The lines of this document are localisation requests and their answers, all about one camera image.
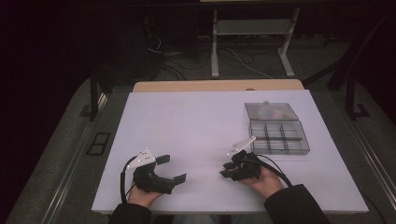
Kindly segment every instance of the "metal frame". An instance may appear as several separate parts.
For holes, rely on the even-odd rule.
[[[288,51],[288,47],[293,36],[294,27],[297,23],[298,15],[300,13],[300,8],[296,7],[293,11],[293,15],[291,16],[288,30],[286,32],[285,41],[283,42],[283,46],[277,50],[279,54],[279,58],[283,64],[283,68],[285,69],[286,75],[288,77],[294,77],[294,72],[291,68],[288,56],[286,55]],[[219,78],[219,60],[217,54],[217,36],[219,32],[218,27],[218,12],[214,10],[213,13],[213,37],[212,37],[212,55],[211,55],[211,62],[212,62],[212,77]]]

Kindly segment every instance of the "white tabletop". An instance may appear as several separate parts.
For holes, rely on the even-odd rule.
[[[248,187],[223,178],[226,153],[248,138],[245,103],[289,103],[300,119],[310,152],[269,156],[293,185],[304,184],[326,213],[360,213],[368,208],[320,116],[309,91],[132,92],[92,206],[111,214],[120,203],[120,172],[149,147],[170,162],[155,173],[166,178],[187,173],[185,183],[150,209],[159,214],[256,213],[263,199]],[[126,188],[134,170],[126,173]]]

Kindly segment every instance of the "black sleeve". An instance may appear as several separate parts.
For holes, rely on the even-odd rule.
[[[275,224],[330,224],[304,185],[278,191],[264,206]]]
[[[111,215],[108,224],[149,224],[151,211],[134,203],[120,203]]]

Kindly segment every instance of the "human hand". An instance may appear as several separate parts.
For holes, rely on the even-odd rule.
[[[128,203],[135,203],[149,208],[152,203],[162,194],[158,192],[145,192],[132,184],[132,189],[129,192]]]
[[[251,177],[249,179],[240,180],[240,182],[255,189],[264,199],[269,198],[277,191],[283,189],[283,185],[276,174],[263,166],[260,171],[261,175],[259,179]]]

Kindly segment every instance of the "wire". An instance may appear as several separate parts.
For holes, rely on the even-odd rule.
[[[360,193],[361,193],[361,196],[363,196],[363,198],[364,198],[365,200],[367,200],[367,201],[373,206],[373,208],[375,209],[375,211],[376,211],[376,212],[378,213],[378,215],[381,217],[382,223],[387,224],[387,221],[385,220],[384,215],[381,213],[381,211],[378,209],[378,207],[375,205],[375,203],[374,203],[366,194],[364,194],[363,192],[361,192],[361,190],[360,190]]]
[[[162,51],[158,51],[158,50],[155,50],[155,49],[148,49],[148,50],[151,51],[151,52],[154,52],[154,53],[161,53],[161,54],[163,54]]]
[[[273,160],[271,160],[271,159],[269,159],[268,157],[263,156],[263,155],[256,155],[256,156],[264,157],[265,159],[267,159],[268,161],[270,161],[271,163],[273,163],[273,164],[276,166],[276,168],[279,170],[280,173],[285,174],[285,173],[283,173],[283,171],[280,169],[280,167],[277,166],[277,164],[276,164]]]
[[[283,181],[285,181],[286,185],[290,188],[293,185],[291,184],[291,182],[289,181],[289,179],[286,177],[285,174],[280,173],[277,169],[275,169],[274,167],[272,167],[271,165],[263,162],[263,161],[253,161],[253,160],[241,160],[241,161],[250,161],[250,162],[254,162],[257,163],[265,168],[267,168],[268,170],[272,171],[274,174],[276,174],[277,176],[279,176],[281,179],[283,179]]]
[[[132,189],[134,186],[136,186],[136,184],[133,184],[133,185],[131,186],[131,188],[130,188],[130,189],[128,189],[128,191],[126,191],[126,193],[125,193],[125,197],[126,197],[126,195],[128,195],[128,194],[129,194],[129,191],[131,191],[131,189]]]
[[[183,69],[183,72],[180,72],[180,71],[178,71],[176,68],[174,68],[172,66],[169,66],[169,65],[166,65],[166,64],[164,64],[164,66],[167,69],[169,69],[169,71],[171,71],[170,69],[173,69],[175,71],[175,73],[179,74],[183,78],[183,80],[187,80],[187,78],[184,76],[184,69]]]
[[[157,37],[157,39],[158,39],[158,46],[157,46],[157,48],[156,49],[159,49],[160,48],[160,46],[161,46],[161,39],[157,36],[157,35],[153,35],[153,36],[155,36],[155,37]]]
[[[166,60],[166,62],[173,63],[173,64],[177,65],[178,67],[186,69],[186,70],[198,70],[198,69],[205,67],[207,65],[207,63],[209,62],[209,59],[210,59],[210,54],[207,54],[204,63],[199,65],[198,67],[186,67],[186,66],[181,65],[180,63],[176,63],[171,60]]]
[[[269,38],[265,38],[265,40],[269,40],[270,39],[273,43],[275,43],[276,46],[274,48],[266,50],[266,51],[250,52],[249,55],[251,56],[253,54],[267,54],[267,53],[276,51],[277,49],[279,49],[279,48],[281,48],[283,46],[283,39],[284,38],[282,38],[282,41],[279,41],[275,37],[272,37],[272,36],[268,36],[268,37]],[[239,52],[240,52],[241,47],[246,49],[246,48],[250,47],[254,43],[254,41],[249,41],[249,43],[247,43],[247,44],[240,44],[240,43],[236,43],[236,41],[234,41],[234,40],[231,40],[231,41],[232,41],[233,47],[237,48],[239,50]]]
[[[226,55],[224,55],[224,54],[219,50],[219,51],[218,51],[218,56],[219,56],[219,58],[221,59],[221,61],[222,61],[223,63],[227,64],[228,66],[230,66],[230,67],[232,67],[232,68],[245,68],[244,65],[242,65],[242,64],[239,65],[239,64],[240,64],[240,61],[237,60],[237,59],[235,59],[235,57],[234,57],[233,55],[232,55],[232,58],[231,58],[231,57],[227,57]],[[230,63],[226,62],[225,59],[227,59],[227,60],[229,60],[229,61],[237,62],[238,65],[235,66],[235,65],[233,65],[233,64],[230,64]]]
[[[226,58],[226,59],[228,59],[228,60],[231,60],[231,61],[235,61],[235,62],[241,62],[241,60],[243,61],[243,63],[244,64],[250,64],[250,63],[254,63],[254,58],[253,58],[253,56],[250,54],[250,53],[247,53],[247,52],[245,52],[245,51],[243,51],[243,50],[235,50],[235,49],[229,49],[229,48],[219,48],[219,51],[218,51],[218,54],[220,53],[220,51],[221,50],[224,50],[224,49],[226,49],[226,52],[228,52],[228,53],[230,53],[231,55],[232,55],[232,57],[227,57],[227,56],[225,56],[225,55],[222,55],[221,57],[224,57],[224,58]],[[235,59],[235,56],[234,56],[234,54],[232,53],[232,51],[234,52],[234,53],[239,53],[239,54],[246,54],[249,58],[250,58],[250,60],[247,62],[246,60],[243,60],[241,57],[239,57],[239,60],[238,59]]]
[[[123,203],[127,203],[125,193],[125,171],[128,168],[129,163],[131,163],[131,161],[133,161],[134,159],[136,159],[136,157],[132,157],[125,163],[124,168],[122,169],[122,172],[120,174],[120,196]]]
[[[165,76],[166,76],[166,72],[169,72],[171,75],[173,75],[173,77],[174,77],[177,81],[179,81],[179,77],[178,77],[178,74],[177,74],[177,73],[175,73],[174,71],[170,70],[169,68],[167,68],[167,67],[164,66],[163,64],[162,64],[162,65],[159,65],[159,67],[163,70],[163,74],[164,74]]]
[[[247,64],[244,63],[244,61],[242,61],[242,60],[239,58],[239,56],[238,56],[235,52],[233,52],[231,49],[228,49],[228,48],[226,48],[226,49],[229,50],[229,51],[239,60],[239,62],[241,62],[246,68],[250,69],[250,70],[253,71],[253,72],[262,74],[262,75],[264,75],[264,76],[266,76],[266,77],[269,77],[269,78],[273,79],[272,77],[266,75],[265,73],[259,72],[259,71],[255,70],[255,69],[249,67]]]

